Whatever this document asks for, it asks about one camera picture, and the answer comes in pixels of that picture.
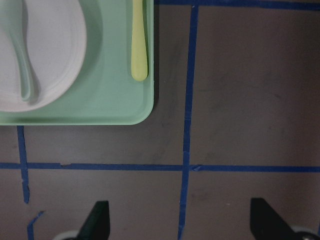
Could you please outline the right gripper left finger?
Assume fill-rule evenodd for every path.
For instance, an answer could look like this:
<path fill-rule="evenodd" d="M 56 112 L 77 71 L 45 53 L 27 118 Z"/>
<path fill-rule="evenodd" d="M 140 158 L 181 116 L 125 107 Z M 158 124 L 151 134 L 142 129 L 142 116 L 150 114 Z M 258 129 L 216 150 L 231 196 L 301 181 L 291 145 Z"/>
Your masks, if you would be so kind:
<path fill-rule="evenodd" d="M 110 233 L 110 207 L 104 200 L 94 204 L 80 230 L 59 233 L 53 240 L 108 240 Z"/>

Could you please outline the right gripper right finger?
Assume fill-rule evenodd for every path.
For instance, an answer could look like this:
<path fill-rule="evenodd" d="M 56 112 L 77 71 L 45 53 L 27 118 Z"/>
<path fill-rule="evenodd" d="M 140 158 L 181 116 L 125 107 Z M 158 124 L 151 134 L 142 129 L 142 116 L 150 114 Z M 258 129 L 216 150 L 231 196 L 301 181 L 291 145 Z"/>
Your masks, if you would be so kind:
<path fill-rule="evenodd" d="M 250 200 L 250 231 L 256 240 L 318 240 L 310 230 L 295 230 L 263 198 Z"/>

